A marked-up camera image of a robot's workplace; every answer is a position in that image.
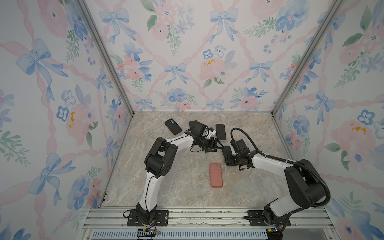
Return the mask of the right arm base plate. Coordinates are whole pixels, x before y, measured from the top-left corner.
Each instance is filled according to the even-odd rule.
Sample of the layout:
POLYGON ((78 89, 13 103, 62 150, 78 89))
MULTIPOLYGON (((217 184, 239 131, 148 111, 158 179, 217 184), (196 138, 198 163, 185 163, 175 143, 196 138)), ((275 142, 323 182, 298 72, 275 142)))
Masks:
POLYGON ((243 219, 248 220, 252 227, 289 227, 291 226, 290 220, 286 220, 287 215, 277 217, 273 213, 269 213, 262 210, 249 210, 247 215, 243 219))

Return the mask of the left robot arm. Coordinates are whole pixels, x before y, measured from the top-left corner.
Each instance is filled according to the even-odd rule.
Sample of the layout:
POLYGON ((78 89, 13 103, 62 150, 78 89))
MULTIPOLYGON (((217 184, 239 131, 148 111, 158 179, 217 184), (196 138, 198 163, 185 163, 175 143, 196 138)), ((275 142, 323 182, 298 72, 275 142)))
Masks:
POLYGON ((136 205, 136 213, 141 220, 146 223, 153 221, 163 178, 171 170, 177 153, 194 146, 209 152, 222 148, 223 144, 211 134, 207 137, 182 134, 172 139, 156 139, 145 158, 146 183, 142 197, 136 205))

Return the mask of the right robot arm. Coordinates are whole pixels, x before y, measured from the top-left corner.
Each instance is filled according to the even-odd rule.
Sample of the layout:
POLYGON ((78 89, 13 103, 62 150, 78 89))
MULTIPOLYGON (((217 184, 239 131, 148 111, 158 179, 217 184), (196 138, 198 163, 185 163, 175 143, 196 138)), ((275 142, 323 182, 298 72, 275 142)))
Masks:
POLYGON ((238 166, 239 170, 261 169, 281 176, 287 182, 288 193, 270 202, 264 207, 261 217, 268 226, 285 225, 289 217, 312 207, 322 207, 331 200, 331 192, 326 182, 320 177, 312 163, 285 160, 271 155, 223 153, 227 166, 238 166))

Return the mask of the blue phone black screen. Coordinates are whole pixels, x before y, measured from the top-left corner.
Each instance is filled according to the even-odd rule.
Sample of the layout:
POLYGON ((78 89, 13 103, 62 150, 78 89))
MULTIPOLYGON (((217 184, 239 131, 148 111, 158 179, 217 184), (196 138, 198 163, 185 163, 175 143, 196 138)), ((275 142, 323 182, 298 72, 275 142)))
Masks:
POLYGON ((217 124, 216 125, 216 136, 219 141, 226 141, 227 135, 226 135, 226 128, 223 124, 217 124))

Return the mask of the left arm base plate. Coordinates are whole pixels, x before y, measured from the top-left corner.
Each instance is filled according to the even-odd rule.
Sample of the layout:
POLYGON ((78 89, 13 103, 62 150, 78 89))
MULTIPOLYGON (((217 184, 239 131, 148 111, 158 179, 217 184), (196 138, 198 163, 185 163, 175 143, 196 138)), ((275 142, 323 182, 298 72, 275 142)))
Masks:
POLYGON ((128 227, 166 227, 169 222, 169 211, 154 210, 152 212, 136 210, 126 211, 123 217, 127 219, 128 227))

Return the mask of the pink phone case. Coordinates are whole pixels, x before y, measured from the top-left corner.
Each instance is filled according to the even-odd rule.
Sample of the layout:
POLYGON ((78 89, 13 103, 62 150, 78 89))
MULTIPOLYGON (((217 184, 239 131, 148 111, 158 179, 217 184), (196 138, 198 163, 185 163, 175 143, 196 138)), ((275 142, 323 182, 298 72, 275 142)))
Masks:
POLYGON ((210 186, 212 188, 222 188, 223 187, 222 165, 220 163, 210 163, 209 172, 210 172, 210 186))

